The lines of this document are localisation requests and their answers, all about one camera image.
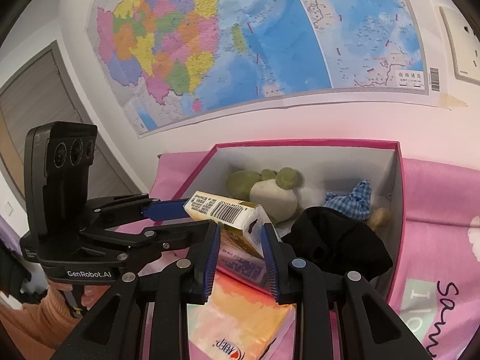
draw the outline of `map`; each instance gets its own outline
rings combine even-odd
[[[94,0],[87,33],[139,135],[306,92],[428,94],[407,0]]]

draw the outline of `stuffed animal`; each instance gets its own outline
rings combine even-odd
[[[327,192],[323,207],[341,212],[351,219],[364,221],[370,216],[370,197],[370,180],[363,180],[352,193],[343,195],[334,191]]]
[[[278,223],[292,218],[297,211],[297,196],[293,188],[299,176],[292,168],[274,172],[263,169],[262,173],[240,170],[229,175],[226,189],[234,199],[261,204],[270,220]]]
[[[367,226],[373,231],[384,229],[388,226],[390,220],[390,210],[388,208],[376,208],[368,218]]]

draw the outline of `tissue pack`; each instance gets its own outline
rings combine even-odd
[[[220,272],[207,304],[187,307],[189,339],[212,360],[268,360],[295,318],[293,305]]]

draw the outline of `gray door frame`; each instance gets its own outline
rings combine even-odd
[[[55,65],[58,70],[58,75],[60,76],[60,80],[62,81],[63,87],[65,88],[67,95],[69,97],[69,100],[72,104],[72,106],[75,108],[77,111],[78,115],[80,116],[80,119],[83,121],[83,123],[92,123],[92,119],[90,119],[90,116],[88,115],[85,107],[83,106],[82,101],[80,100],[80,97],[78,96],[77,91],[75,90],[74,84],[71,82],[70,75],[67,71],[67,68],[65,67],[65,64],[63,62],[62,54],[60,52],[58,42],[55,40],[51,44],[49,44],[47,47],[45,47],[43,50],[38,52],[36,55],[34,55],[31,59],[29,59],[20,69],[18,69],[6,82],[0,87],[0,95],[26,70],[28,69],[33,63],[35,63],[40,57],[44,56],[48,52],[52,53],[53,60],[55,61]],[[108,145],[105,143],[104,139],[102,138],[101,134],[98,134],[97,137],[97,148],[102,152],[103,156],[105,157],[106,161],[108,164],[112,167],[113,171],[116,173],[116,175],[119,177],[119,179],[127,186],[129,190],[131,190],[133,193],[140,193],[140,189],[138,186],[132,181],[130,176],[127,174],[127,172],[123,169],[122,165],[118,162],[116,157],[113,155],[113,153],[110,151]],[[16,199],[20,203],[20,205],[23,207],[23,209],[26,209],[25,206],[25,197],[23,196],[23,193],[18,189],[17,185],[13,181],[8,168],[5,166],[4,159],[2,157],[2,154],[0,153],[0,172],[3,174],[5,180],[7,181],[7,184],[13,194],[15,195]]]

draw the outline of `black cloth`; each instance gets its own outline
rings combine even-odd
[[[480,326],[473,336],[469,345],[462,352],[458,360],[478,360],[480,359]]]
[[[327,207],[307,208],[282,241],[297,257],[332,274],[357,271],[372,280],[393,266],[382,240],[365,223]]]

